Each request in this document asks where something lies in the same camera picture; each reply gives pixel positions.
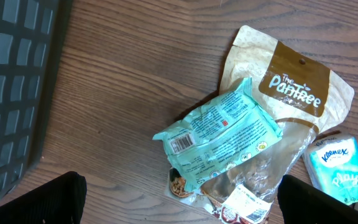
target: printed food image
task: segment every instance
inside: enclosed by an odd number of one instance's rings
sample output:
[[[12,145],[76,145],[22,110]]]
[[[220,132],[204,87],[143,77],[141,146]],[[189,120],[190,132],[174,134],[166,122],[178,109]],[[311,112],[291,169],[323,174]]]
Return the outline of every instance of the printed food image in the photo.
[[[178,170],[172,168],[169,170],[169,186],[171,192],[180,198],[192,195],[192,192],[185,191],[186,180],[179,174]]]
[[[227,222],[227,223],[232,223],[234,221],[236,221],[238,218],[238,215],[233,212],[231,209],[223,207],[222,209],[222,219],[223,221]]]
[[[184,190],[186,180],[183,177],[176,177],[173,182],[170,183],[171,191],[177,197],[188,197],[192,192],[187,192]]]

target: white sticker label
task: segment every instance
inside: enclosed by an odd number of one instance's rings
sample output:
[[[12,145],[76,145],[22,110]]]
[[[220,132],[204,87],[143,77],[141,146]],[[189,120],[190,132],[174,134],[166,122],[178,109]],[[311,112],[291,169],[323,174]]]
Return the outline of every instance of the white sticker label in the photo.
[[[223,203],[251,223],[261,222],[269,212],[271,203],[256,197],[243,185],[238,185]]]

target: brown label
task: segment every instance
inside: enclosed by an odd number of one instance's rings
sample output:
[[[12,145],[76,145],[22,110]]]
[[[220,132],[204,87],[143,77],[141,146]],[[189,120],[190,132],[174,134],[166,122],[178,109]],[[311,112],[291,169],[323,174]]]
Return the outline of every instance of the brown label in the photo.
[[[329,68],[278,42],[259,91],[315,117],[323,114]]]

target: snack wrapper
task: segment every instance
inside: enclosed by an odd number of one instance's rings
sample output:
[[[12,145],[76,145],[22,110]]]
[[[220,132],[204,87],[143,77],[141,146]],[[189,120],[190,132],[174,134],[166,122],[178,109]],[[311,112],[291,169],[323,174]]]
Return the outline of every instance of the snack wrapper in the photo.
[[[156,134],[171,165],[192,192],[203,183],[256,156],[281,140],[282,130],[251,97],[252,79],[243,79]]]

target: barcode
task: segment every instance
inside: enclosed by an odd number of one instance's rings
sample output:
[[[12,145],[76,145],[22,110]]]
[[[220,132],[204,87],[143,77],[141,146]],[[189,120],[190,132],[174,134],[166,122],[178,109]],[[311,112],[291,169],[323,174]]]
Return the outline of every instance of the barcode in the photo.
[[[192,145],[194,145],[194,141],[190,133],[187,133],[184,136],[177,137],[176,139],[171,141],[171,147],[175,154],[178,154],[179,152],[188,149]]]
[[[252,214],[247,216],[247,218],[249,218],[253,222],[259,222],[261,219],[263,219],[265,217],[265,214],[266,214],[266,210],[262,210],[262,209],[258,208]]]

